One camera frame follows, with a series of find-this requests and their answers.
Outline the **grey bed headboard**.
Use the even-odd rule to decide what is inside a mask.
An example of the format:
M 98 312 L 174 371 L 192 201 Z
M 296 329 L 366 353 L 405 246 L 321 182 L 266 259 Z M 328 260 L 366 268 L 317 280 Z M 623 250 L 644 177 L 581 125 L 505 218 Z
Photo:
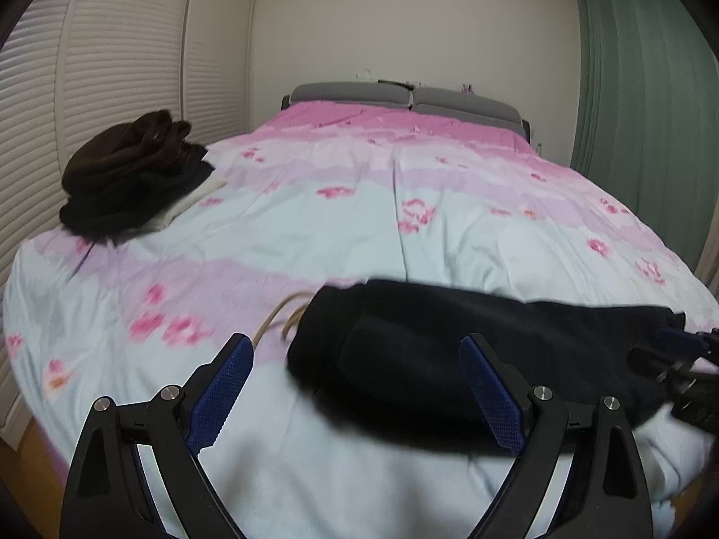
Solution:
M 378 82 L 318 82 L 296 86 L 281 99 L 286 110 L 300 102 L 330 101 L 409 110 L 421 115 L 458 119 L 461 122 L 502 128 L 531 140 L 531 126 L 512 106 L 473 93 L 391 80 Z

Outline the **white folded garment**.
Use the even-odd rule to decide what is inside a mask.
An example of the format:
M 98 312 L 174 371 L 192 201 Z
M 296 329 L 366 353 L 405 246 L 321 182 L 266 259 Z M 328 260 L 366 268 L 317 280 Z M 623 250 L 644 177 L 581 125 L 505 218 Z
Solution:
M 164 208 L 159 214 L 156 214 L 154 218 L 150 219 L 144 226 L 146 231 L 154 232 L 162 229 L 166 229 L 169 224 L 178 216 L 181 216 L 184 212 L 188 211 L 189 208 L 200 203 L 203 199 L 211 196 L 214 192 L 222 189 L 226 185 L 226 180 L 222 178 L 209 177 L 202 184 L 200 184 L 195 190 L 192 190 L 180 199 L 174 201 L 171 206 Z

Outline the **green curtain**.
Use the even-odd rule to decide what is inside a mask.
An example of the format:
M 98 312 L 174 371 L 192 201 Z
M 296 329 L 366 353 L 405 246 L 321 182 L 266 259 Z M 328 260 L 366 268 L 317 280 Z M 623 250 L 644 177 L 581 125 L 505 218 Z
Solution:
M 718 198 L 718 62 L 680 0 L 577 0 L 580 100 L 570 164 L 688 266 Z

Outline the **black knit pants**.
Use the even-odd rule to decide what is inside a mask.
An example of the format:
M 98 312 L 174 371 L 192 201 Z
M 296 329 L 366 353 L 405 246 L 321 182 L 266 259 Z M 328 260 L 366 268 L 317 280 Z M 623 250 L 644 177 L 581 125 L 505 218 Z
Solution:
M 523 303 L 369 280 L 315 294 L 286 366 L 339 424 L 414 448 L 496 453 L 500 448 L 459 367 L 464 337 L 477 333 L 529 383 L 548 386 L 567 402 L 614 395 L 638 426 L 666 395 L 630 370 L 629 350 L 685 323 L 685 314 L 653 305 Z

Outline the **pink floral bed cover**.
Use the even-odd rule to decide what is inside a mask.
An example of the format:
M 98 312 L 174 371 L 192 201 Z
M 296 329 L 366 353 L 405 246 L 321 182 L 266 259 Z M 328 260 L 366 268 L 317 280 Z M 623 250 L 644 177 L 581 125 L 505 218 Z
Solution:
M 718 304 L 623 203 L 519 135 L 400 110 L 307 102 L 209 148 L 224 186 L 117 246 L 24 242 L 4 298 L 12 369 L 58 460 L 91 404 L 183 383 L 294 293 L 366 278 L 520 300 L 665 305 L 710 328 Z M 252 538 L 463 538 L 510 469 L 329 424 L 271 331 L 200 460 Z

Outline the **dark brown folded clothes pile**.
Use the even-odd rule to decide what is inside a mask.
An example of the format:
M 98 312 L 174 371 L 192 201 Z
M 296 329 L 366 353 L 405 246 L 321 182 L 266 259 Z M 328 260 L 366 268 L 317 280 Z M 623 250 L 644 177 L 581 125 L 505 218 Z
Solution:
M 191 124 L 159 110 L 104 130 L 75 151 L 62 175 L 62 225 L 90 241 L 140 229 L 212 174 Z

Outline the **white louvered closet doors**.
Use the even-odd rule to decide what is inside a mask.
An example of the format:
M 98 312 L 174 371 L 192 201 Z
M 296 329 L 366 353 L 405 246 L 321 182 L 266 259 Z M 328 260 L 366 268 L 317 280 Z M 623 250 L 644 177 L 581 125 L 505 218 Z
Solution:
M 255 0 L 34 0 L 1 51 L 1 259 L 55 225 L 85 141 L 167 110 L 200 144 L 250 125 Z

